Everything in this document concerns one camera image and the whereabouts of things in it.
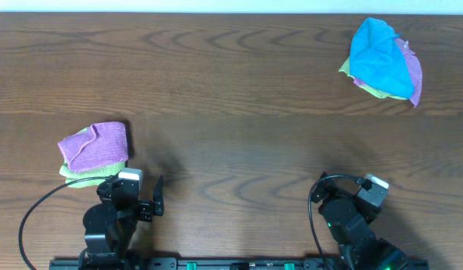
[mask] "wood grain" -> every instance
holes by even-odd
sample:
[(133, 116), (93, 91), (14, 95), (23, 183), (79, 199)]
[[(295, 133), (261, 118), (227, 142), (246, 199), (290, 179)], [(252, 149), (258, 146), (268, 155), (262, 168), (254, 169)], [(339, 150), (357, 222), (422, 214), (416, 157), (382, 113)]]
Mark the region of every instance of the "wood grain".
[[(316, 254), (306, 196), (326, 170), (390, 181), (377, 234), (463, 269), (463, 16), (376, 16), (422, 63), (416, 109), (338, 73), (366, 17), (0, 13), (0, 269), (24, 269), (21, 218), (63, 182), (56, 143), (115, 120), (131, 125), (142, 195), (166, 176), (165, 216), (135, 234), (146, 255)], [(96, 203), (67, 189), (36, 209), (24, 240), (39, 269), (84, 248)]]

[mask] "blue cloth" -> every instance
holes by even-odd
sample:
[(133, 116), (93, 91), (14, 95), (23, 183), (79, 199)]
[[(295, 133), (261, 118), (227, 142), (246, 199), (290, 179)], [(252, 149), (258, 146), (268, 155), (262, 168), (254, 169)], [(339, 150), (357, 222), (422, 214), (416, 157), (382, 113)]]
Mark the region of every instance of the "blue cloth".
[(380, 19), (368, 18), (351, 42), (350, 74), (371, 87), (410, 98), (413, 82), (394, 39), (395, 30)]

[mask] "folded purple towel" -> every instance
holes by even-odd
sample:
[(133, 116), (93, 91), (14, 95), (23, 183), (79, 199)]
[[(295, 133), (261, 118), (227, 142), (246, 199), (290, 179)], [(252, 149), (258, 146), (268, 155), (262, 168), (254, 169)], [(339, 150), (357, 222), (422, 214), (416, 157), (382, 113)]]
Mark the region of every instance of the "folded purple towel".
[(58, 142), (58, 147), (75, 173), (128, 160), (126, 127), (116, 121), (92, 124), (86, 132)]

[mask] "cloth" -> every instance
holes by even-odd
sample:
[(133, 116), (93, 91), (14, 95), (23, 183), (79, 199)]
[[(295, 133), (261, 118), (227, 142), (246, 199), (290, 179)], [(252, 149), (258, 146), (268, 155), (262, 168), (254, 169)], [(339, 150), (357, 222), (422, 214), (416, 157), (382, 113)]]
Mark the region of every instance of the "cloth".
[(349, 57), (343, 63), (343, 65), (341, 66), (339, 71), (340, 72), (345, 72), (346, 75), (348, 75), (349, 77), (354, 79), (354, 81), (353, 81), (354, 84), (359, 86), (361, 89), (365, 89), (368, 93), (374, 95), (376, 98), (390, 97), (390, 98), (395, 98), (395, 99), (399, 99), (399, 100), (405, 100), (406, 99), (405, 97), (398, 97), (398, 96), (395, 96), (395, 95), (392, 95), (392, 94), (388, 94), (388, 93), (386, 93), (384, 91), (378, 90), (376, 88), (373, 88), (373, 87), (369, 86), (368, 84), (366, 84), (366, 82), (363, 82), (362, 80), (360, 80), (360, 79), (356, 78), (355, 76), (351, 75), (350, 74), (350, 58)]
[(410, 98), (414, 92), (404, 56), (394, 38), (395, 30), (380, 19), (368, 18), (351, 42), (350, 75), (395, 96)]
[(126, 128), (117, 121), (92, 124), (86, 131), (58, 142), (58, 147), (68, 163), (68, 169), (74, 173), (128, 159)]
[(395, 42), (404, 56), (404, 61), (406, 62), (406, 67), (408, 69), (408, 73), (410, 74), (411, 82), (413, 82), (414, 92), (410, 97), (410, 101), (416, 108), (421, 96), (421, 88), (423, 82), (423, 72), (421, 70), (421, 65), (419, 64), (419, 60), (415, 56), (414, 51), (410, 49), (407, 41), (405, 42), (401, 38), (396, 38)]
[[(63, 166), (61, 166), (61, 169), (59, 169), (59, 174), (62, 176), (66, 176), (66, 183), (77, 180), (77, 179), (84, 179), (88, 177), (94, 177), (94, 176), (114, 176), (117, 173), (119, 173), (121, 170), (123, 170), (126, 167), (125, 162), (118, 162), (113, 165), (108, 165), (104, 166), (101, 168), (97, 169), (91, 169), (89, 171), (85, 172), (71, 172), (68, 169), (68, 163), (65, 160), (65, 163)], [(85, 188), (85, 187), (90, 187), (94, 185), (99, 185), (102, 182), (104, 182), (104, 179), (98, 179), (98, 180), (89, 180), (89, 181), (83, 181), (80, 183), (72, 184), (69, 186), (70, 188)]]

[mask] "green towel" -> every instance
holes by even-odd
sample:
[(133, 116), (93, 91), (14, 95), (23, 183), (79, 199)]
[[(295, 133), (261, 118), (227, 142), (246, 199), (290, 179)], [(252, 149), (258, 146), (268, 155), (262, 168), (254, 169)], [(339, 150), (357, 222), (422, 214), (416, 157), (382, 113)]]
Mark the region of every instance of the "green towel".
[[(85, 132), (87, 130), (88, 130), (88, 128), (85, 127), (84, 129), (80, 130), (80, 132), (78, 132), (78, 133)], [(59, 174), (62, 175), (62, 176), (65, 176), (66, 177), (66, 183), (69, 183), (71, 181), (74, 181), (74, 180), (77, 180), (77, 179), (83, 179), (83, 178), (87, 178), (87, 177), (114, 176), (117, 173), (119, 173), (121, 170), (123, 170), (125, 167), (126, 167), (125, 162), (118, 162), (118, 163), (115, 163), (115, 164), (112, 164), (112, 165), (104, 166), (104, 167), (97, 168), (97, 169), (91, 169), (91, 170), (85, 171), (85, 172), (71, 172), (68, 169), (68, 162), (66, 162), (66, 160), (65, 160), (65, 163), (63, 164), (63, 166), (61, 166), (61, 169), (59, 169)], [(70, 188), (85, 188), (85, 187), (90, 187), (90, 186), (94, 186), (94, 185), (99, 185), (102, 182), (104, 182), (104, 179), (89, 180), (89, 181), (83, 181), (83, 182), (80, 182), (80, 183), (72, 184), (69, 187)]]
[[(346, 75), (348, 75), (349, 77), (353, 78), (354, 79), (354, 76), (350, 74), (350, 58), (348, 57), (348, 59), (346, 59), (346, 61), (343, 63), (343, 65), (341, 66), (341, 68), (339, 69), (339, 72), (345, 72)], [(393, 94), (389, 94), (389, 93), (386, 93), (385, 91), (381, 91), (381, 90), (378, 90), (376, 88), (373, 88), (369, 85), (359, 85), (359, 87), (361, 89), (365, 89), (368, 93), (374, 95), (376, 98), (387, 98), (387, 97), (390, 97), (390, 98), (395, 98), (395, 99), (399, 99), (399, 100), (405, 100), (407, 98), (405, 97), (399, 97), (399, 96), (395, 96)]]

